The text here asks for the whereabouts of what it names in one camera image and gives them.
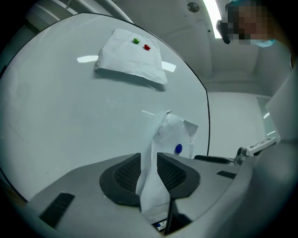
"green bead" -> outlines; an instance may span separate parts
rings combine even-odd
[[[137,44],[139,44],[141,41],[139,39],[137,39],[137,38],[134,38],[134,42],[137,43]]]

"face mask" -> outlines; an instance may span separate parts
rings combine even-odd
[[[274,40],[251,40],[251,44],[257,45],[259,47],[272,46]]]

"blue bead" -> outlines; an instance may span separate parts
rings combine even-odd
[[[180,154],[181,151],[182,151],[182,145],[181,145],[181,144],[178,144],[178,145],[176,146],[176,148],[175,148],[175,151],[176,151],[177,154]]]

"white tabletop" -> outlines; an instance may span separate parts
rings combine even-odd
[[[165,70],[166,91],[94,72],[116,28],[157,41],[162,61],[176,66]],[[193,156],[208,153],[205,88],[163,41],[122,20],[82,13],[48,27],[16,54],[0,90],[0,166],[27,200],[72,169],[145,152],[168,109],[199,126]]]

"person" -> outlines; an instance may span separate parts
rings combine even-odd
[[[290,65],[293,67],[296,54],[284,30],[261,0],[231,0],[226,4],[230,35],[237,34],[240,40],[250,40],[260,47],[271,46],[279,41],[290,50]]]

